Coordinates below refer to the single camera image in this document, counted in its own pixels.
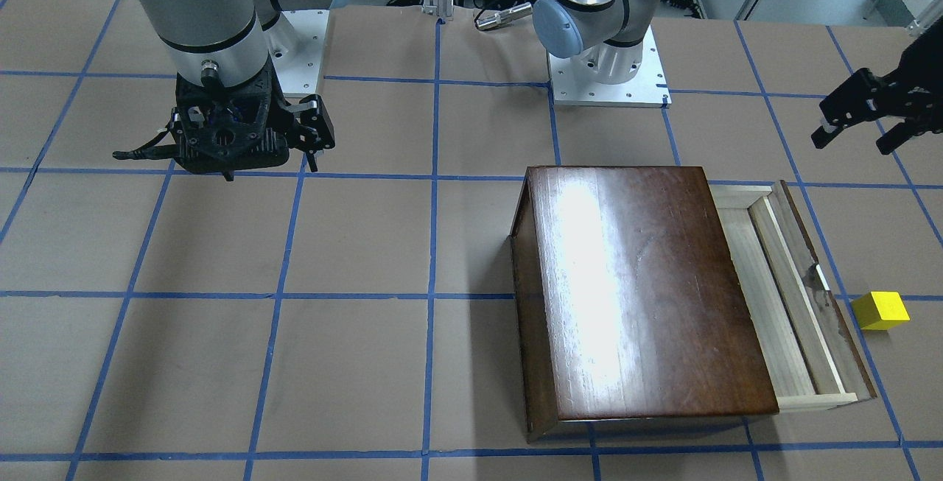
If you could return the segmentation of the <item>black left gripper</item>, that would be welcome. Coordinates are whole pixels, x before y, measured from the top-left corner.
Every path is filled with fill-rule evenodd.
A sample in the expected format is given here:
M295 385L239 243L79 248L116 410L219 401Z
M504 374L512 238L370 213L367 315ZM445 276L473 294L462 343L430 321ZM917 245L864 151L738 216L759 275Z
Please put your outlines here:
M942 129L942 21L937 20L900 55L898 67L880 77L858 69L821 100L821 125L812 132L816 149L823 149L842 131L885 116L902 119L876 140L889 155L911 138Z

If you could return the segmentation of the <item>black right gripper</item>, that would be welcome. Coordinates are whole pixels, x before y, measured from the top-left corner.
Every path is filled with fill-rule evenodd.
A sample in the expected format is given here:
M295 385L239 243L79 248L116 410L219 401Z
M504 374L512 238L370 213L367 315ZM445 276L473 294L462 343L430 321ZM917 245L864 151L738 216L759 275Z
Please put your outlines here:
M301 151L309 171L317 172L318 156L336 146L323 98L310 94L287 106L272 72L259 72L216 97L178 76L175 99L180 118L172 128L174 160L193 175L230 177L281 166L290 149Z

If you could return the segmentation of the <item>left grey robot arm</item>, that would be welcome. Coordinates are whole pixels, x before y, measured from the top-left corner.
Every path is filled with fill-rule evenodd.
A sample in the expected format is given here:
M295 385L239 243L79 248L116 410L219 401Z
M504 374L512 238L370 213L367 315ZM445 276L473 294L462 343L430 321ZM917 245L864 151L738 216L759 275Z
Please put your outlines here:
M538 0L533 28L564 105L667 106L670 95L651 31L660 0ZM917 35L889 74L858 69L819 105L811 135L822 149L845 129L885 116L898 123L876 141L884 155L942 129L942 28Z

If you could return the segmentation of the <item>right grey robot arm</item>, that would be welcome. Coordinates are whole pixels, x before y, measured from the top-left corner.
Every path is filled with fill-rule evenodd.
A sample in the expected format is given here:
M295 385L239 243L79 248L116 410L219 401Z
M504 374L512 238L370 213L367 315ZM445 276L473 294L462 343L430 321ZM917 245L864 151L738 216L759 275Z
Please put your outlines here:
M193 175L286 164L336 146L317 93L331 9L349 0L139 0L176 68L165 128L117 160L171 159Z

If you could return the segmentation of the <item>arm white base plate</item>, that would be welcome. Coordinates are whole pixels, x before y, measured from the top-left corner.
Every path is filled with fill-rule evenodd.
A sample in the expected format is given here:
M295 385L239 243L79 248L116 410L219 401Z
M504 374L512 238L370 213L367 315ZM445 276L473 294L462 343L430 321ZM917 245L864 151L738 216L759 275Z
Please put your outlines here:
M669 108L673 104L653 28L640 44L606 43L577 56L547 55L553 101L568 106Z
M283 12L265 31L285 96L300 99L319 92L329 19L327 9Z

